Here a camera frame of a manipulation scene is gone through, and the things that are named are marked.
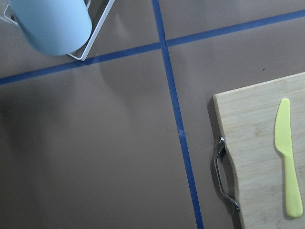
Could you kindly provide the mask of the light blue cup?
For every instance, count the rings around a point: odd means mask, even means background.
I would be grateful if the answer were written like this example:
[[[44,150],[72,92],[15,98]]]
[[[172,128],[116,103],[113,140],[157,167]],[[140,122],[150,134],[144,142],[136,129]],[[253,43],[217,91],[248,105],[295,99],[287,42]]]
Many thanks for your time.
[[[47,55],[81,48],[92,31],[83,0],[10,0],[13,16],[28,42]]]

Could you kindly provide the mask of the yellow plastic knife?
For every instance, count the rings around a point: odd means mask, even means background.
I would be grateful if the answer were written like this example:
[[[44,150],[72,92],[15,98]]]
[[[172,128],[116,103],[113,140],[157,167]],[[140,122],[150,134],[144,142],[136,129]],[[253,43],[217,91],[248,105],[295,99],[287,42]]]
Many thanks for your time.
[[[274,144],[284,160],[286,213],[290,218],[300,218],[304,210],[295,170],[291,136],[290,100],[287,98],[281,100],[277,110],[274,125]]]

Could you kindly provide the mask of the bamboo cutting board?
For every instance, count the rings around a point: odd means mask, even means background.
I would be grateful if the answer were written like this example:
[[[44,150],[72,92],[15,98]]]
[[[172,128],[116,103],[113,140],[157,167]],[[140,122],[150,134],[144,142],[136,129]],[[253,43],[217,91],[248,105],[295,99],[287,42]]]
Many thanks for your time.
[[[302,229],[305,218],[285,210],[283,155],[276,150],[275,119],[290,101],[291,135],[300,192],[305,192],[305,75],[259,83],[213,96],[234,175],[234,198],[244,229]]]

